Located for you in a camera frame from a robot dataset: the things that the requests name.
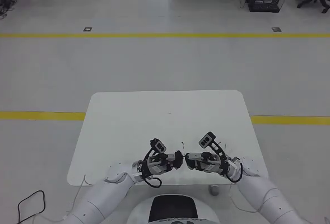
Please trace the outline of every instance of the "table caster wheel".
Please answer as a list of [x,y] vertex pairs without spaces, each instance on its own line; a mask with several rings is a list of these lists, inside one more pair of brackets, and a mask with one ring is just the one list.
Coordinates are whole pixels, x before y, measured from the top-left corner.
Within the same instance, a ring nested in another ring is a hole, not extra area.
[[218,185],[209,185],[208,186],[208,191],[212,196],[217,196],[220,194],[220,188]]

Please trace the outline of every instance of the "chair leg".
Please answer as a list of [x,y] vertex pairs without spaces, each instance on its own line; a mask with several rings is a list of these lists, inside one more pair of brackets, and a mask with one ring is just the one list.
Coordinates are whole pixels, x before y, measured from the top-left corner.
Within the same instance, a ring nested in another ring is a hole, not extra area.
[[308,4],[309,2],[311,2],[312,0],[304,0],[304,1],[302,1],[301,3],[299,3],[298,5],[297,5],[297,8],[301,8],[304,4]]
[[326,0],[319,0],[322,6],[325,8],[323,9],[322,13],[327,13],[328,10],[330,9],[330,5],[327,4]]

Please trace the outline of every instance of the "yellow stripe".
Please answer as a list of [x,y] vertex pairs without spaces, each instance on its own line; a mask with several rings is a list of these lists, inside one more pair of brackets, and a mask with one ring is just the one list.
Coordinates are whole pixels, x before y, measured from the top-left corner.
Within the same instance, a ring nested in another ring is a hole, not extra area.
[[85,113],[42,112],[42,111],[0,111],[0,119],[84,120]]
[[252,124],[330,125],[330,116],[251,116]]
[[[0,119],[84,120],[82,112],[0,111]],[[251,116],[253,124],[330,125],[330,116]]]
[[81,33],[81,34],[7,34],[0,38],[330,38],[330,34],[315,33]]

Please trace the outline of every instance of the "black cable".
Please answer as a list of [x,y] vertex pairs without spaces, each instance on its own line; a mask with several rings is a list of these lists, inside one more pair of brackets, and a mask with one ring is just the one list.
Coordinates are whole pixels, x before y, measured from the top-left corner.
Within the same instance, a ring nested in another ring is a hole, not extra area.
[[232,180],[232,179],[228,176],[228,172],[226,173],[226,177],[227,177],[227,179],[229,179],[230,182],[232,182],[232,183],[237,183],[237,182],[239,182],[239,181],[242,179],[243,166],[242,166],[242,163],[240,163],[240,164],[241,164],[241,174],[240,174],[240,176],[239,176],[239,178],[238,178],[237,180]]
[[146,180],[146,178],[143,178],[143,180],[145,181],[145,183],[148,185],[148,186],[150,186],[150,187],[152,187],[152,188],[160,188],[161,186],[162,186],[162,180],[160,179],[160,178],[153,178],[154,180],[158,180],[159,182],[160,182],[160,184],[159,185],[152,185],[152,184],[150,184],[147,180]]
[[[19,208],[20,204],[21,204],[23,201],[25,201],[25,200],[27,200],[28,198],[30,198],[31,196],[33,196],[34,194],[38,193],[38,192],[41,192],[41,193],[43,194],[43,205],[44,205],[43,210],[41,210],[40,212],[38,212],[38,213],[36,213],[36,214],[34,214],[34,215],[32,215],[32,216],[29,216],[28,218],[25,218],[25,219],[23,219],[22,221],[20,221],[20,208]],[[27,198],[24,198],[22,201],[19,202],[19,204],[18,204],[18,223],[17,223],[17,224],[21,224],[21,223],[24,222],[25,220],[28,220],[29,218],[31,218],[31,217],[33,217],[33,216],[35,216],[35,215],[37,215],[37,214],[41,214],[42,212],[44,212],[44,210],[45,210],[45,193],[44,193],[42,190],[38,190],[38,191],[32,193],[32,194],[31,194],[30,196],[28,196]]]

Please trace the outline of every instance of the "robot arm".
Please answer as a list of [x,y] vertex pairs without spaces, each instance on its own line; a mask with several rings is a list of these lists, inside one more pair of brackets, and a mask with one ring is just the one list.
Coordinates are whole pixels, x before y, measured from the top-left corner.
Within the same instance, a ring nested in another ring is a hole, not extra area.
[[269,223],[304,223],[281,191],[270,180],[251,172],[245,161],[226,155],[215,142],[215,138],[216,136],[212,132],[208,132],[200,140],[199,145],[202,148],[211,147],[216,154],[203,152],[185,155],[187,166],[191,170],[216,172],[228,178],[232,183],[236,183],[244,198]]
[[111,166],[107,177],[99,180],[86,192],[62,224],[99,224],[116,209],[135,183],[147,182],[146,179],[151,179],[153,175],[161,175],[181,167],[183,156],[180,151],[164,154],[166,147],[158,139],[152,140],[150,145],[151,149],[143,160]]

